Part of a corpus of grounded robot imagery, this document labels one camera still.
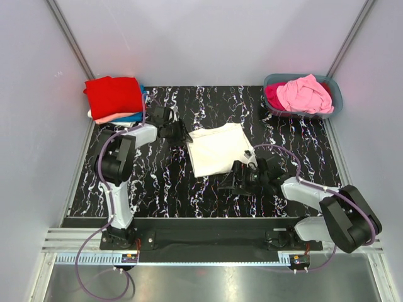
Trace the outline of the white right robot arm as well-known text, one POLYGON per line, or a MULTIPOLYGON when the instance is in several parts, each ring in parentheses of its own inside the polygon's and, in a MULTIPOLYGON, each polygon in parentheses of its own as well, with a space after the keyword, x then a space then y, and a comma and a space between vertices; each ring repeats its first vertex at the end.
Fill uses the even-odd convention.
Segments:
POLYGON ((231 171, 218 186, 235 195, 265 193, 296 201, 318 211, 318 216, 301 219, 284 235, 270 242, 278 248, 301 249, 309 242, 332 242, 348 254, 371 245, 382 232, 382 224, 358 188, 327 187, 291 176, 270 160, 258 158, 244 164, 234 161, 231 171))

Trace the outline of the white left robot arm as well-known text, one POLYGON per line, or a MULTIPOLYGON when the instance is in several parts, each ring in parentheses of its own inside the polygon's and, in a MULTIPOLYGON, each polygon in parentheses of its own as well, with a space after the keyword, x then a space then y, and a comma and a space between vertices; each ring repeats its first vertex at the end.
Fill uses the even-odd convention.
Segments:
POLYGON ((115 242, 122 249, 131 248, 136 241, 128 201, 128 179, 133 171, 135 153, 138 148, 159 138, 175 147, 193 141, 184 122, 179 119, 161 126, 146 123, 132 130, 104 130, 96 146, 92 166, 106 195, 109 214, 102 232, 106 241, 115 242))

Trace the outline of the cream white t shirt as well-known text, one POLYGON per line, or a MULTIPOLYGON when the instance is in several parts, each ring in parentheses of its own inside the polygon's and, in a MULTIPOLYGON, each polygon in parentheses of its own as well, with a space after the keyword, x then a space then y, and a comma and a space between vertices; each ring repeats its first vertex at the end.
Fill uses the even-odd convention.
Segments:
POLYGON ((192 142, 187 143, 193 174, 196 178, 226 174, 234 161, 249 162, 246 152, 254 155, 240 123, 226 123, 214 129, 198 129, 190 132, 192 142))

